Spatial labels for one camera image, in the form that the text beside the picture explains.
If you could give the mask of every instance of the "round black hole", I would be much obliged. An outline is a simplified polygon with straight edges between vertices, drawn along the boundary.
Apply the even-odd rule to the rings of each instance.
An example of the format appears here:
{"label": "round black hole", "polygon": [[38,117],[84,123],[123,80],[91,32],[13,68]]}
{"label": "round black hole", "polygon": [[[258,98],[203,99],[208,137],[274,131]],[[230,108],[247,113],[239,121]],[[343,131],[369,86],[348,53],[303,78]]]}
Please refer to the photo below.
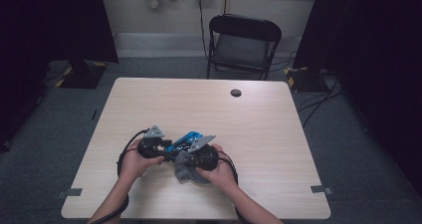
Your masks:
{"label": "round black hole", "polygon": [[232,95],[232,97],[239,97],[242,95],[242,92],[237,90],[237,89],[233,89],[230,94]]}

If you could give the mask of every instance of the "gray carpet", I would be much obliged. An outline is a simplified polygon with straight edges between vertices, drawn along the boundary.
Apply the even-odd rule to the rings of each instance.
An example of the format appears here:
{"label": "gray carpet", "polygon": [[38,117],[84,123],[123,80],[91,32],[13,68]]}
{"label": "gray carpet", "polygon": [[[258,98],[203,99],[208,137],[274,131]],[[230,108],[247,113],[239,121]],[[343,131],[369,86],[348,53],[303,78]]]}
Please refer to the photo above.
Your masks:
{"label": "gray carpet", "polygon": [[[65,64],[52,63],[48,77]],[[0,223],[85,223],[61,216],[64,200],[58,199],[57,193],[71,187],[115,79],[205,76],[204,58],[126,58],[106,69],[96,90],[58,89],[54,87],[57,79],[49,81],[41,104],[11,139],[11,150],[0,153]],[[211,78],[258,80],[257,75],[223,72],[213,72]],[[271,81],[285,79],[281,70],[269,75]],[[333,80],[326,78],[329,86]],[[292,96],[297,107],[322,99],[315,94]],[[312,109],[300,112],[302,122]],[[98,112],[92,120],[95,110]],[[327,197],[331,217],[285,223],[422,223],[421,199],[388,153],[364,129],[358,111],[343,94],[318,108],[305,134],[321,182],[334,192]]]}

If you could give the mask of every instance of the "bare arm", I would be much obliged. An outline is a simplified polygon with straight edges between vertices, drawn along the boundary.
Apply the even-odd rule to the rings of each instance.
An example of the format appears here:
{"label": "bare arm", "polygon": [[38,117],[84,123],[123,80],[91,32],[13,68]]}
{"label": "bare arm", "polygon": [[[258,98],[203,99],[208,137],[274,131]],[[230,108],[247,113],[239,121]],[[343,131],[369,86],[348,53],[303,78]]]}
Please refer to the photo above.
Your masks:
{"label": "bare arm", "polygon": [[[91,217],[88,223],[95,222],[117,210],[124,203],[127,193],[129,192],[130,187],[136,178],[140,177],[149,166],[159,164],[163,161],[164,157],[162,156],[155,158],[143,158],[137,152],[137,147],[140,141],[141,139],[134,141],[133,144],[127,149],[129,151],[124,157],[120,176],[117,182],[115,183],[111,192],[105,198],[103,204],[94,213],[93,217]],[[118,223],[119,221],[120,215],[117,215],[106,223]]]}
{"label": "bare arm", "polygon": [[[212,146],[219,152],[219,156],[227,158],[221,153],[223,149],[217,144]],[[196,168],[196,171],[207,178],[214,186],[220,188],[233,202],[240,214],[251,223],[282,223],[275,215],[262,207],[249,197],[236,183],[230,165],[224,161],[219,161],[217,167],[212,171]]]}

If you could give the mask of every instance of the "chair seat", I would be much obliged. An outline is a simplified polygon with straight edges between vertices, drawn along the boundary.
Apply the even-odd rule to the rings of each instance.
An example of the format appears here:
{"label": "chair seat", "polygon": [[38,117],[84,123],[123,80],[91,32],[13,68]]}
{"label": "chair seat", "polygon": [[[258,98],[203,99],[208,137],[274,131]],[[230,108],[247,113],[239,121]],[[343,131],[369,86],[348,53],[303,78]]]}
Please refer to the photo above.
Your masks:
{"label": "chair seat", "polygon": [[221,34],[216,44],[214,61],[264,69],[268,50],[269,43],[266,41]]}

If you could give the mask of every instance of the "white table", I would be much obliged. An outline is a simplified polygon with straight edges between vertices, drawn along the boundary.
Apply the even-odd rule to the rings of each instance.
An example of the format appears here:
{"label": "white table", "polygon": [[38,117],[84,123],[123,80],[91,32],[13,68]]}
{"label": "white table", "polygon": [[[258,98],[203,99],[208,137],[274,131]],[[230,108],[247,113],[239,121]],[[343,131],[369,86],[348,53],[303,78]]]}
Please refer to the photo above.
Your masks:
{"label": "white table", "polygon": [[[242,95],[231,96],[238,89]],[[290,90],[285,83],[120,78],[110,92],[69,196],[65,218],[90,218],[114,185],[116,161],[132,136],[157,124],[165,138],[216,134],[239,185],[280,219],[325,219],[330,210]],[[212,185],[179,183],[172,162],[150,167],[129,192],[122,218],[236,219]]]}

